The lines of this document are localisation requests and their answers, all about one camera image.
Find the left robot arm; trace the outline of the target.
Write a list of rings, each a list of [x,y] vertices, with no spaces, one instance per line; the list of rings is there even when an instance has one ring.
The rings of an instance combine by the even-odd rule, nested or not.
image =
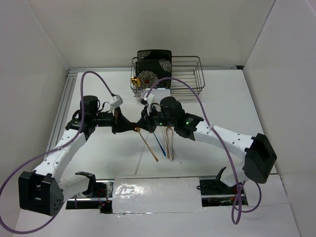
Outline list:
[[[61,176],[97,127],[111,127],[113,133],[133,130],[133,124],[121,113],[122,103],[119,95],[113,95],[110,111],[102,112],[96,96],[82,97],[80,109],[74,112],[56,147],[33,171],[24,171],[19,176],[19,205],[22,209],[56,216],[63,203],[73,196],[82,193],[92,197],[97,193],[94,174],[79,171],[64,181]]]

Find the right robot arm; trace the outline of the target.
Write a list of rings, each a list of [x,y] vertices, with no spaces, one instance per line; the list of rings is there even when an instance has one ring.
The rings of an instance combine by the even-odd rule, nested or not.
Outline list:
[[[236,180],[251,180],[258,184],[267,182],[277,155],[266,135],[244,135],[207,123],[199,116],[186,113],[181,103],[171,96],[160,101],[159,110],[155,108],[152,95],[146,96],[143,103],[141,118],[136,123],[139,128],[153,132],[158,126],[169,126],[182,138],[222,148],[229,160],[232,160],[231,155],[240,159],[241,163],[232,165],[231,170],[220,170],[219,179],[215,182],[218,192],[227,193]]]

